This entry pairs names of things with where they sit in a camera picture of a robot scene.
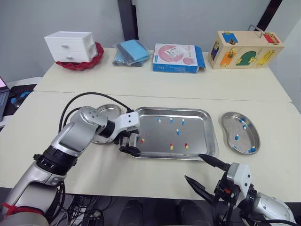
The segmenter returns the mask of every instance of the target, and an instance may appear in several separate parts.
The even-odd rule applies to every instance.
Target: wooden lock box
[[[273,32],[218,31],[208,57],[213,69],[264,68],[283,48]]]

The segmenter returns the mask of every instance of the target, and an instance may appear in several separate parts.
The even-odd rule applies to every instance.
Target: white wall
[[[285,48],[270,63],[270,68],[293,104],[301,112],[301,4],[300,0],[283,0],[267,31],[285,40]]]
[[[218,30],[257,25],[270,0],[136,0],[139,40],[198,45],[208,52]]]
[[[43,76],[53,64],[44,36],[89,31],[105,47],[123,41],[117,0],[0,0],[0,76]]]
[[[266,31],[276,32],[285,41],[300,19],[300,0],[282,0]]]

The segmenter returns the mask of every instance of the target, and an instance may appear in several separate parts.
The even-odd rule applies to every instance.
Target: yellow panel
[[[258,61],[257,66],[261,67],[262,65],[266,64],[271,57],[274,55],[275,51],[274,50],[269,50],[266,52],[263,57]]]

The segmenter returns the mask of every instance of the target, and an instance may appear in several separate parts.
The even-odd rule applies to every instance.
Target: plastic bag
[[[143,62],[149,58],[148,49],[138,40],[124,41],[114,45],[114,47],[119,51],[123,62],[128,66]]]
[[[137,63],[133,63],[131,65],[128,65],[124,59],[123,59],[123,56],[122,54],[120,53],[119,50],[117,50],[116,52],[116,55],[114,57],[114,60],[113,60],[113,64],[116,65],[116,66],[131,66],[131,67],[141,67],[143,65],[144,61],[142,62],[137,62]]]

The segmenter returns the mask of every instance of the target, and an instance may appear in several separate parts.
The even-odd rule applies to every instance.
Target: metal handle
[[[257,29],[258,31],[261,32],[261,35],[259,36],[259,38],[261,38],[261,37],[262,37],[262,34],[263,34],[263,30],[260,29],[259,27],[256,27],[256,26],[254,26],[254,25],[251,24],[251,25],[249,26],[249,28],[248,28],[248,31],[250,30],[251,27],[253,27],[253,28],[255,28],[255,29]]]

